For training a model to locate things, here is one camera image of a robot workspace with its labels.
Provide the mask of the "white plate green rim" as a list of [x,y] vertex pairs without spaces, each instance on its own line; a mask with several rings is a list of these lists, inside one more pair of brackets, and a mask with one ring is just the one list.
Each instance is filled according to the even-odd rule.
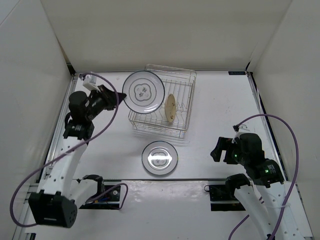
[[176,148],[167,141],[153,141],[141,153],[141,162],[146,171],[155,176],[170,174],[178,165]]
[[133,112],[150,114],[162,105],[165,98],[163,81],[155,73],[140,70],[130,74],[123,83],[124,103]]

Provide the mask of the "beige wooden plate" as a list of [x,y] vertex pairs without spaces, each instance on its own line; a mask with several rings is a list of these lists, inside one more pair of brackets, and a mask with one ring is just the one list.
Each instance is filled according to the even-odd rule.
[[167,121],[173,123],[176,117],[176,99],[172,93],[170,93],[165,101],[164,113]]

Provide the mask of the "wire dish rack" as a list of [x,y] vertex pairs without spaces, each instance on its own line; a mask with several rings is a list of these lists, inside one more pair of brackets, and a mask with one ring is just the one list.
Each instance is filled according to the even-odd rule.
[[165,103],[154,112],[140,114],[130,111],[128,120],[137,131],[157,133],[165,136],[183,138],[188,131],[197,72],[191,69],[147,64],[145,70],[156,74],[163,82],[165,99],[172,94],[175,98],[176,114],[173,122],[165,116]]

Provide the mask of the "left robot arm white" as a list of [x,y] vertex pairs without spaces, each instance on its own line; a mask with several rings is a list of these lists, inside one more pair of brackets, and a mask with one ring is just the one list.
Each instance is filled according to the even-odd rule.
[[93,119],[102,111],[114,110],[125,98],[125,93],[114,92],[104,85],[91,90],[73,92],[68,100],[69,113],[64,123],[61,158],[38,192],[30,194],[28,204],[36,225],[71,228],[78,209],[97,202],[106,195],[103,177],[85,175],[71,188],[80,159],[88,147],[94,131]]

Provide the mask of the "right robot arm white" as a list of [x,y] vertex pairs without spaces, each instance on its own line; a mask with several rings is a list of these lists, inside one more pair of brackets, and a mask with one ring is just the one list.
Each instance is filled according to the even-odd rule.
[[230,200],[241,203],[262,240],[304,239],[287,199],[290,192],[280,166],[265,157],[257,134],[238,132],[233,138],[220,136],[210,155],[215,162],[244,167],[245,173],[227,177],[224,193]]

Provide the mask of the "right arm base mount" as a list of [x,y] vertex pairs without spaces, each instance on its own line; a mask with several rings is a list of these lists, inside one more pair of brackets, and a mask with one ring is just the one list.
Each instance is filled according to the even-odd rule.
[[227,187],[222,184],[205,185],[204,191],[209,193],[210,210],[212,212],[242,212],[243,205],[230,195]]

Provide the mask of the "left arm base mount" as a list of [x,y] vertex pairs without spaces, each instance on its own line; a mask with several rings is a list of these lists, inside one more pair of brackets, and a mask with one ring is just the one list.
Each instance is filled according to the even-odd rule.
[[124,187],[118,184],[104,183],[104,190],[107,191],[98,200],[83,204],[82,210],[119,210],[121,190]]

